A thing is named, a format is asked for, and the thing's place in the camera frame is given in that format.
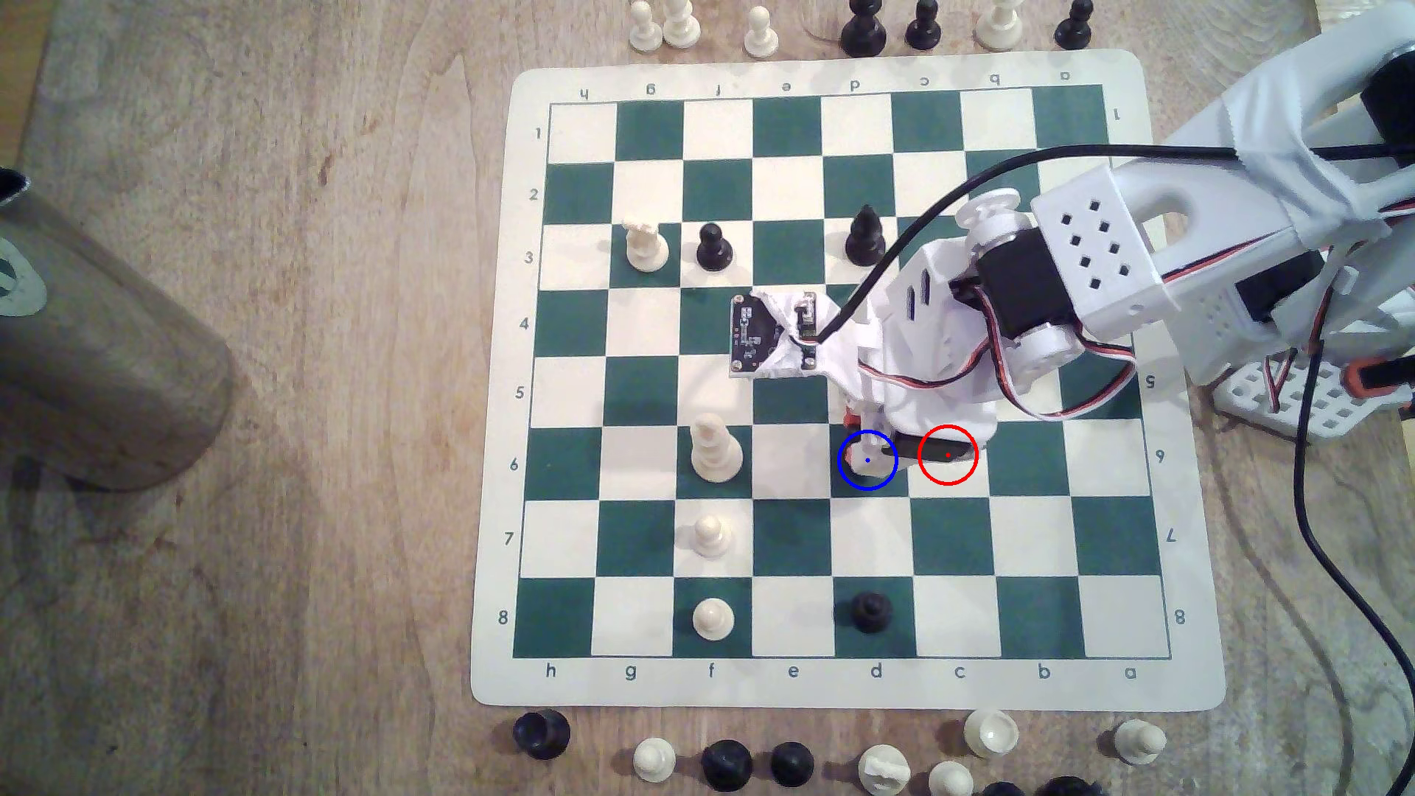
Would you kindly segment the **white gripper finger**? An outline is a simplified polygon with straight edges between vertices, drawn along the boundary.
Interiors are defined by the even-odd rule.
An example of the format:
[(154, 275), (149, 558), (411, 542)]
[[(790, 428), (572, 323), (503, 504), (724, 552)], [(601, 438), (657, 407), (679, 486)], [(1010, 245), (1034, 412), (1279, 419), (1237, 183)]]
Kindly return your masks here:
[(838, 469), (855, 486), (869, 486), (866, 479), (889, 484), (899, 472), (899, 455), (890, 435), (874, 428), (846, 428), (838, 447)]

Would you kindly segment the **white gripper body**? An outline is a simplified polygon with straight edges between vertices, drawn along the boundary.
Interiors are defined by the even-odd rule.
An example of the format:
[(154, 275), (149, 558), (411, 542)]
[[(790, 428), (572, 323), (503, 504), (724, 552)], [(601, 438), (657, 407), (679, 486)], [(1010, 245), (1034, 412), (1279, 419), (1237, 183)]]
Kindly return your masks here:
[(964, 238), (931, 240), (889, 271), (848, 322), (863, 399), (845, 407), (863, 426), (925, 435), (935, 426), (961, 426), (989, 441), (998, 428), (1000, 390), (983, 317), (955, 298), (952, 279), (968, 266)]

